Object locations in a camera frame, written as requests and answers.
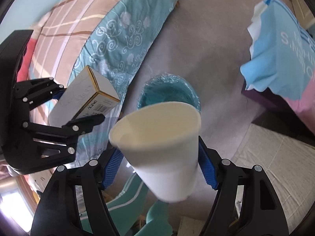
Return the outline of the white gold-edged carton box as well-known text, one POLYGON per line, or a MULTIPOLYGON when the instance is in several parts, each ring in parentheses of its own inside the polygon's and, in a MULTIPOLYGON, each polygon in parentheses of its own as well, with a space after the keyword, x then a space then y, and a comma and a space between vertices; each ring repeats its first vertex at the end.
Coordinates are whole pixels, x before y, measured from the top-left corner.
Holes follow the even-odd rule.
POLYGON ((112 83, 86 66, 67 87, 48 116, 50 126, 97 114, 106 115, 120 103, 112 83))

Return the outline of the white paper cup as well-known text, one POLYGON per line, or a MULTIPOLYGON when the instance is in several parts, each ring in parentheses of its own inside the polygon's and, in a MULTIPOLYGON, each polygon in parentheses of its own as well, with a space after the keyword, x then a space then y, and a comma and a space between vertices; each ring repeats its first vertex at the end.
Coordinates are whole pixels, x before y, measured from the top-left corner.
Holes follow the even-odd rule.
POLYGON ((201 115, 184 102, 148 105, 119 120, 109 141, 161 201, 186 200, 197 175, 201 115))

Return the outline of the teal trash bin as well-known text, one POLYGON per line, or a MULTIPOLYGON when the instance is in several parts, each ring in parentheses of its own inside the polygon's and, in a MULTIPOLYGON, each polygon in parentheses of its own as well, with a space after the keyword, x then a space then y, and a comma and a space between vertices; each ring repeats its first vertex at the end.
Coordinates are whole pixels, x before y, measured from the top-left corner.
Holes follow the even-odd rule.
POLYGON ((200 98, 184 78, 162 73, 149 79, 143 86, 137 101, 137 110, 161 102, 184 102, 201 112, 200 98))

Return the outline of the blue pink towel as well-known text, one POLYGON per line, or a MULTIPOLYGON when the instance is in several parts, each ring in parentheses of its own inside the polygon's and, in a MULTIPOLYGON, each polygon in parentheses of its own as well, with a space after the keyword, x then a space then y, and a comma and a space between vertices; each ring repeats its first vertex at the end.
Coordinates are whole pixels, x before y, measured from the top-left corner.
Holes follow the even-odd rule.
POLYGON ((247 91, 270 89, 314 131, 314 40, 281 0, 254 7, 250 61, 240 67, 247 91))

